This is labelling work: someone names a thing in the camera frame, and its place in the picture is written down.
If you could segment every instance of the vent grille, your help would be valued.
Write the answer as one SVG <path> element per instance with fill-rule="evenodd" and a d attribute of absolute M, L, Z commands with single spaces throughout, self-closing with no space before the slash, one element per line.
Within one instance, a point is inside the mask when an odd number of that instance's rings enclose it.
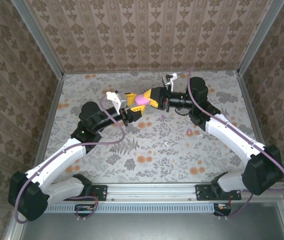
<path fill-rule="evenodd" d="M 74 203 L 61 203 L 48 207 L 45 213 L 75 213 Z M 119 204 L 102 203 L 98 206 L 96 213 L 114 213 L 114 214 L 164 214 L 164 213 L 213 213 L 213 203 L 167 203 L 167 204 Z M 88 211 L 79 211 L 79 213 L 88 213 Z"/>

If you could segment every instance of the fern print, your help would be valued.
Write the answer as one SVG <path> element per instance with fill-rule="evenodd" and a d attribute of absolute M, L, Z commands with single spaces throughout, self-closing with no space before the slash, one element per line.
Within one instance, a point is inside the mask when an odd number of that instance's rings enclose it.
<path fill-rule="evenodd" d="M 136 176 L 138 177 L 154 177 L 157 172 L 155 170 L 144 170 L 143 172 L 139 171 Z"/>
<path fill-rule="evenodd" d="M 163 150 L 158 150 L 158 152 L 160 154 L 165 154 L 167 156 L 169 155 L 177 155 L 178 151 L 174 151 L 173 149 L 169 148 L 169 149 L 163 149 Z"/>
<path fill-rule="evenodd" d="M 161 122 L 160 124 L 157 124 L 156 127 L 154 126 L 153 131 L 159 135 L 158 139 L 166 138 L 172 132 L 166 122 Z"/>
<path fill-rule="evenodd" d="M 174 170 L 173 164 L 165 157 L 153 163 L 154 169 L 160 170 L 160 177 L 163 178 L 170 175 Z"/>
<path fill-rule="evenodd" d="M 125 155 L 125 154 L 130 154 L 131 151 L 136 150 L 139 147 L 140 146 L 138 144 L 138 140 L 135 141 L 134 138 L 133 140 L 125 138 L 125 140 L 123 140 L 122 142 L 113 145 L 109 151 L 113 153 Z"/>
<path fill-rule="evenodd" d="M 139 139 L 152 139 L 153 137 L 156 136 L 156 133 L 153 132 L 145 132 L 143 134 L 137 135 L 137 138 Z"/>

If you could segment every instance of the table surface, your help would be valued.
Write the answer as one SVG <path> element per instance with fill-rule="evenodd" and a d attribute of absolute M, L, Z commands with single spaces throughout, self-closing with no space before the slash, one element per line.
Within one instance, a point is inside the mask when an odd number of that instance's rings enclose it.
<path fill-rule="evenodd" d="M 64 86 L 55 115 L 46 157 L 57 151 L 75 130 L 81 107 L 98 102 L 107 91 L 141 94 L 162 84 L 165 72 L 72 74 Z M 209 88 L 208 99 L 230 122 L 255 138 L 235 71 L 197 71 Z M 174 91 L 185 92 L 186 75 L 175 81 Z M 57 182 L 81 173 L 94 183 L 209 182 L 215 176 L 244 168 L 236 156 L 216 137 L 194 126 L 188 116 L 147 106 L 144 116 L 129 124 L 125 140 L 95 147 L 78 159 Z M 116 126 L 107 127 L 100 142 L 121 138 Z"/>

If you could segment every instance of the patterned wallpaper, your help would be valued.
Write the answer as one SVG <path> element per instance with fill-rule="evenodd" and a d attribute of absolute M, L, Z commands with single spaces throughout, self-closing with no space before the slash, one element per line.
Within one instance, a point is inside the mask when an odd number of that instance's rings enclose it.
<path fill-rule="evenodd" d="M 0 0 L 0 238 L 10 176 L 32 167 L 57 79 L 10 1 Z"/>
<path fill-rule="evenodd" d="M 26 0 L 65 72 L 236 69 L 270 0 Z"/>
<path fill-rule="evenodd" d="M 245 80 L 266 143 L 277 144 L 284 161 L 284 6 Z"/>

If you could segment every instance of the purple cable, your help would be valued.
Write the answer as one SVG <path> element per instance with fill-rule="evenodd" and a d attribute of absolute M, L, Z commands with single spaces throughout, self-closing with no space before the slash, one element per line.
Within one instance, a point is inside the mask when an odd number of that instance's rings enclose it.
<path fill-rule="evenodd" d="M 195 101 L 192 92 L 191 92 L 191 86 L 190 86 L 190 81 L 191 81 L 191 75 L 192 75 L 192 70 L 193 70 L 193 65 L 190 67 L 190 71 L 188 73 L 188 77 L 187 77 L 187 88 L 188 88 L 188 92 L 189 95 L 191 97 L 192 102 L 195 104 L 195 106 L 201 110 L 203 113 L 205 113 L 206 115 L 210 116 L 211 118 L 219 121 L 221 124 L 223 125 L 227 125 L 226 122 L 224 122 L 223 120 L 215 117 L 214 115 L 210 114 L 209 112 L 205 111 L 201 106 L 199 106 L 199 104 Z M 243 140 L 245 140 L 248 144 L 250 144 L 252 147 L 254 147 L 255 149 L 257 149 L 259 152 L 261 152 L 264 156 L 266 156 L 269 160 L 271 160 L 284 174 L 284 168 L 275 160 L 273 159 L 269 154 L 267 154 L 263 149 L 261 149 L 260 147 L 254 145 L 254 143 L 252 141 L 250 141 L 246 136 L 242 135 L 240 132 L 238 132 L 234 127 L 232 127 L 231 125 L 227 125 L 227 127 L 229 129 L 231 129 L 234 133 L 236 133 L 238 136 L 240 136 Z M 268 189 L 269 191 L 272 192 L 284 192 L 284 188 L 281 189 Z"/>
<path fill-rule="evenodd" d="M 53 162 L 55 159 L 57 159 L 59 156 L 61 156 L 63 153 L 65 153 L 66 151 L 78 147 L 78 146 L 88 146 L 88 145 L 110 145 L 110 144 L 118 144 L 121 141 L 124 140 L 125 138 L 125 132 L 124 129 L 121 127 L 121 125 L 114 119 L 112 118 L 112 116 L 108 113 L 108 111 L 103 107 L 102 101 L 106 98 L 106 95 L 104 95 L 99 103 L 100 103 L 100 109 L 120 128 L 121 132 L 122 132 L 122 138 L 120 140 L 117 141 L 111 141 L 111 142 L 85 142 L 85 143 L 78 143 L 78 144 L 74 144 L 72 146 L 69 146 L 67 148 L 65 148 L 63 151 L 60 151 L 57 155 L 55 155 L 54 157 L 52 157 L 47 163 L 45 163 L 36 173 L 34 173 L 25 183 L 24 185 L 21 187 L 17 197 L 16 197 L 16 201 L 15 201 L 15 206 L 14 206 L 14 217 L 17 223 L 19 224 L 24 224 L 27 223 L 28 220 L 25 221 L 21 221 L 20 219 L 18 219 L 18 204 L 19 201 L 21 199 L 21 195 L 23 193 L 23 191 L 25 190 L 26 186 L 38 175 L 40 175 L 40 173 L 44 170 L 44 168 L 46 168 L 51 162 Z"/>
<path fill-rule="evenodd" d="M 184 70 L 184 71 L 178 73 L 177 76 L 182 75 L 182 74 L 184 74 L 184 73 L 187 73 L 187 72 L 190 71 L 190 70 L 193 70 L 193 67 L 194 67 L 194 65 L 191 65 L 188 69 L 186 69 L 186 70 Z"/>
<path fill-rule="evenodd" d="M 234 217 L 237 214 L 239 214 L 247 206 L 247 204 L 252 200 L 253 196 L 254 194 L 251 194 L 251 196 L 247 199 L 246 203 L 244 203 L 244 205 L 237 212 L 230 214 L 227 217 L 230 218 L 230 217 Z"/>
<path fill-rule="evenodd" d="M 97 207 L 98 207 L 98 198 L 95 197 L 95 196 L 72 196 L 72 197 L 69 197 L 69 199 L 73 199 L 73 200 L 79 200 L 79 199 L 94 199 L 96 201 L 96 205 L 94 207 L 94 209 L 92 210 L 92 212 L 86 216 L 85 218 L 90 218 L 94 213 L 95 211 L 97 210 Z M 86 208 L 86 206 L 79 206 L 77 209 L 76 209 L 76 212 L 75 212 L 75 215 L 78 217 L 78 218 L 83 218 L 83 217 L 80 217 L 78 215 L 78 211 L 82 208 Z"/>

